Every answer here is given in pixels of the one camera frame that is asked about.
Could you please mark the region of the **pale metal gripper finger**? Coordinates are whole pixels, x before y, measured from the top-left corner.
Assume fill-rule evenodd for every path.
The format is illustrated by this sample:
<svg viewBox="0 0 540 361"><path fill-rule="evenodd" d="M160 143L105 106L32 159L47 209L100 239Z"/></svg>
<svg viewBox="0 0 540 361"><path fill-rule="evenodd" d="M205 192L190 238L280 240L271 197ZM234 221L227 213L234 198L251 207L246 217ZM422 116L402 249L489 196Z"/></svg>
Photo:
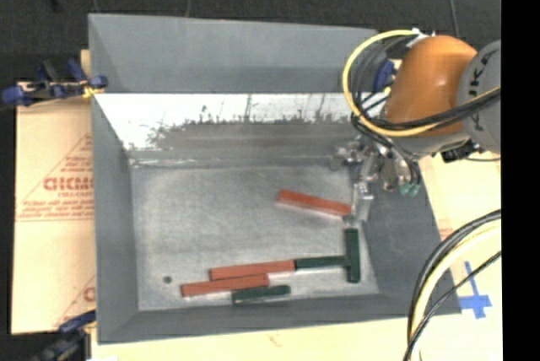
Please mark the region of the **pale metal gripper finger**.
<svg viewBox="0 0 540 361"><path fill-rule="evenodd" d="M361 222L366 222L370 216L371 205L374 201L374 194L371 191L362 191L359 194L358 218Z"/></svg>
<svg viewBox="0 0 540 361"><path fill-rule="evenodd" d="M350 210L343 217L344 222L362 222L365 220L365 183L358 181L353 184L350 200Z"/></svg>

